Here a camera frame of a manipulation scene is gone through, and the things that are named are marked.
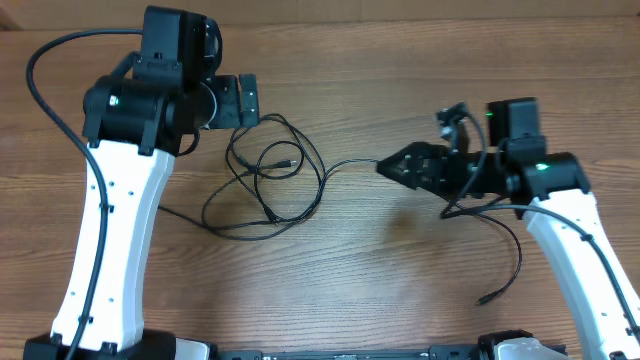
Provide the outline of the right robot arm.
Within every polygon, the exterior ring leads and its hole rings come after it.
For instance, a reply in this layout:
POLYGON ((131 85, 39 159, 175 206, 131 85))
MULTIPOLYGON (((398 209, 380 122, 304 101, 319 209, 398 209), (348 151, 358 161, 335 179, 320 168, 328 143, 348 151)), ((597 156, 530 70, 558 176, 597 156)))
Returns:
POLYGON ((639 296, 609 242, 578 159, 550 153, 535 98, 490 102, 480 151, 458 103, 437 112, 443 145, 414 142, 380 161, 377 172, 446 200, 442 219, 511 210, 544 252, 562 290, 586 359, 639 356, 639 296))

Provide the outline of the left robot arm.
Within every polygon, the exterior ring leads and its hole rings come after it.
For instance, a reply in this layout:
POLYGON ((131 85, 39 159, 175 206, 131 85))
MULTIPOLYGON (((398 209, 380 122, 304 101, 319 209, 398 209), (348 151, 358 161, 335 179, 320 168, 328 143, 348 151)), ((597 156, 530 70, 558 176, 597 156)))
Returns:
POLYGON ((51 330, 27 359, 212 359, 216 347, 148 329, 143 291, 154 222, 185 135, 259 122, 252 74, 222 75, 223 41, 204 15, 150 6, 141 46, 83 99, 71 139, 87 162, 72 274, 51 330))

